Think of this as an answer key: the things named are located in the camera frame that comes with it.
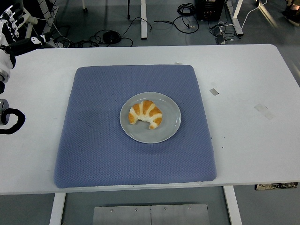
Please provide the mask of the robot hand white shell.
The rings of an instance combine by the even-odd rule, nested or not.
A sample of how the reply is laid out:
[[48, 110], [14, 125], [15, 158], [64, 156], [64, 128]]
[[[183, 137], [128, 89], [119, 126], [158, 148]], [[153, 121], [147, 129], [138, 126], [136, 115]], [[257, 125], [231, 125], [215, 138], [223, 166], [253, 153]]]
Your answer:
[[15, 67], [16, 56], [34, 51], [50, 41], [51, 33], [36, 37], [27, 36], [17, 40], [19, 29], [24, 25], [37, 23], [37, 18], [23, 8], [19, 2], [4, 4], [0, 7], [0, 81], [7, 82], [10, 70]]

